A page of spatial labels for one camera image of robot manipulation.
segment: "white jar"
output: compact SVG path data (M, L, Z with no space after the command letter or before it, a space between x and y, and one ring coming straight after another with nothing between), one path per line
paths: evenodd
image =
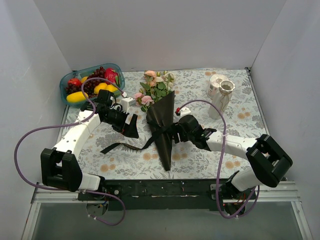
M216 91L215 95L212 99L212 104L215 105L222 114L224 114L230 100L232 97L232 91L235 89L235 84L230 80L224 80L220 82L219 88ZM217 110L210 106L209 108L209 116L212 119L220 119L220 115Z
M209 98L212 99L214 97L214 95L216 94L220 86L220 83L225 80L229 80L229 78L222 74L213 74L210 77L210 81L206 90L206 94L208 95Z

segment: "blue basket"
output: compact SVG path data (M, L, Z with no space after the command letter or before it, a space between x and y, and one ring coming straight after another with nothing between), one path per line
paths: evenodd
M118 78L119 78L119 83L120 83L119 88L121 90L125 88L125 77L124 77L124 75L118 65L113 64L113 63L106 63L106 64L102 64L102 65L97 65L97 66L89 67L89 68L82 69L79 71L74 71L74 72L68 73L67 75L65 75L61 79L60 92L61 92L61 99L62 99L63 103L66 105L69 105L69 106L74 106L74 107L80 107L82 104L84 104L86 101L80 101L80 102L76 102L76 103L67 102L66 87L68 86L68 81L70 79L74 79L74 78L78 78L81 81L81 79L83 77L89 77L90 74L92 74L96 69L99 69L100 67L103 67L104 69L108 69L108 68L114 69L118 73ZM121 95L121 92L119 90L117 90L113 93L116 97Z

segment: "wall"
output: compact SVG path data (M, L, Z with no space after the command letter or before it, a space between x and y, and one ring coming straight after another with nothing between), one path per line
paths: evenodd
M269 131L292 157L288 176L314 239L320 238L319 12L318 0L287 0L252 66Z
M286 0L34 0L73 70L252 66Z
M64 106L59 80L70 68L32 0L0 0L0 232L20 239L34 188L14 166L19 138L38 126L61 122ZM57 130L28 137L18 159L23 173L41 182L40 153L57 139Z

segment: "red bell pepper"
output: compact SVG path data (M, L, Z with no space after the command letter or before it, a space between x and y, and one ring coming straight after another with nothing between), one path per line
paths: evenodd
M75 85L77 87L81 86L82 83L81 81L78 79L78 78L71 78L69 81L68 81L68 85L69 84L72 84L72 85Z
M108 79L110 82L119 85L118 73L113 68L107 68L104 73L104 78Z

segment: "floral tablecloth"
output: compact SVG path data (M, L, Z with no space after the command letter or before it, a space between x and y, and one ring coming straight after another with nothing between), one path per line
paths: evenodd
M259 108L245 70L176 70L174 82L175 109L193 99L209 100L206 88L211 75L226 75L234 84L235 90L225 110L227 133L235 136L255 138L265 134ZM125 91L133 96L141 87L143 72L124 72ZM208 115L209 106L205 103L188 105L198 122L205 128L215 128L222 132L221 119L213 120ZM73 123L80 109L68 109L66 123ZM146 121L146 114L138 106L130 111L138 115L137 129L139 139L127 138L115 132L107 123L100 124L90 135L79 155L78 162L84 173L100 175L106 179L210 179L216 178L220 153L196 148L191 142L182 142L172 146L171 171L162 167L155 144L142 151L134 151L119 146L107 154L100 151L113 143L128 143L138 148L145 145L151 132ZM62 136L68 128L63 129ZM221 169L221 178L228 178L237 170L250 166L249 162L234 155L225 154Z

